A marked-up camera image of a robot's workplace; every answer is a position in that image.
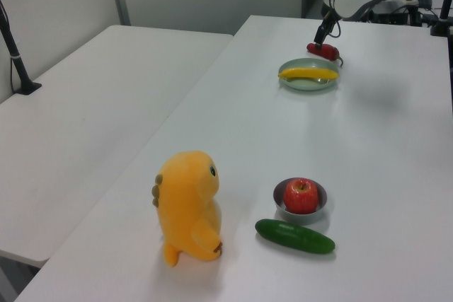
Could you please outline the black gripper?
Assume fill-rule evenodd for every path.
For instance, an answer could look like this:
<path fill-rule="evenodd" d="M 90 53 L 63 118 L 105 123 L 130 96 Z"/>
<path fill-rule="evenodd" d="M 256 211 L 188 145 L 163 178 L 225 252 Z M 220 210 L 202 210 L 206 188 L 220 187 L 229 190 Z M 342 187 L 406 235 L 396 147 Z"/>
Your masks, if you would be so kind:
<path fill-rule="evenodd" d="M 322 24 L 318 27 L 314 44 L 315 48 L 320 50 L 327 35 L 331 35 L 336 23 L 340 20 L 340 16 L 330 6 L 323 4 L 321 7 L 321 15 L 323 16 Z"/>

